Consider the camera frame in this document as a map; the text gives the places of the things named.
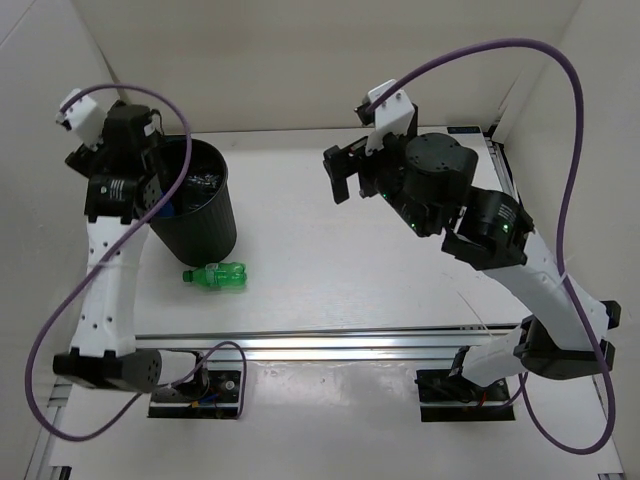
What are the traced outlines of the clear bottle blue label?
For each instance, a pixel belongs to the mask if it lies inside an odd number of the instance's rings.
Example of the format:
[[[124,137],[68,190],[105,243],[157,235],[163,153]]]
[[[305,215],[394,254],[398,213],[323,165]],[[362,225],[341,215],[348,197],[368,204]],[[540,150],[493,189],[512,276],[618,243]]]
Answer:
[[[161,207],[154,215],[155,218],[172,218],[176,215],[176,210],[171,200],[166,200],[162,197],[160,203]]]

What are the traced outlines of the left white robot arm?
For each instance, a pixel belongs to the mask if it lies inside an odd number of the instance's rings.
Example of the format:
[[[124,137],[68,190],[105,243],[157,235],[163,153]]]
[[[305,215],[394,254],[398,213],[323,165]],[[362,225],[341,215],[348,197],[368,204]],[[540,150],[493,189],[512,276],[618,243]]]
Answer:
[[[139,263],[149,222],[184,180],[192,145],[179,147],[175,160],[162,159],[167,139],[144,105],[118,101],[103,110],[74,93],[61,108],[58,123],[81,141],[66,163],[87,180],[89,281],[70,346],[54,357],[53,370],[86,388],[149,393],[159,383],[162,358],[136,347]]]

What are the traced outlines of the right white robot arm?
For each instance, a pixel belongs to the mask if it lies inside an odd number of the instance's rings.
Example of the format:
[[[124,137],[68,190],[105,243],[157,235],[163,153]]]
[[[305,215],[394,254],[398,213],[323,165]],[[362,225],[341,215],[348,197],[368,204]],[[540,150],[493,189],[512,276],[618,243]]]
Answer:
[[[554,256],[532,218],[510,195],[473,186],[478,155],[443,133],[388,134],[367,155],[364,139],[324,154],[336,203],[359,178],[364,197],[380,195],[419,237],[442,235],[442,251],[507,288],[530,312],[512,333],[463,347],[440,380],[470,400],[500,378],[532,372],[552,380],[591,376],[613,367],[605,338],[620,306],[564,286]]]

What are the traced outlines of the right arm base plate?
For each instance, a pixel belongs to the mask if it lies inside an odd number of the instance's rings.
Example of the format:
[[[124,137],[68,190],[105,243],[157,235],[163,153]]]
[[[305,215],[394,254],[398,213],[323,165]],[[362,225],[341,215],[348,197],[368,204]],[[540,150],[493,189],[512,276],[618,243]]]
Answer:
[[[514,401],[504,378],[487,387],[464,378],[450,377],[448,370],[417,370],[420,416],[423,423],[514,421]]]

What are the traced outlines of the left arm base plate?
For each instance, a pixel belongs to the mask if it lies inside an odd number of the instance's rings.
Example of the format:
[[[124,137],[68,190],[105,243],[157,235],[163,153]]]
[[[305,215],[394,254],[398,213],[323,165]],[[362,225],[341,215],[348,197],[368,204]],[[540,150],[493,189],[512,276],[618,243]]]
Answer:
[[[208,370],[205,376],[178,387],[164,387],[151,395],[151,419],[231,420],[239,416],[243,373]]]

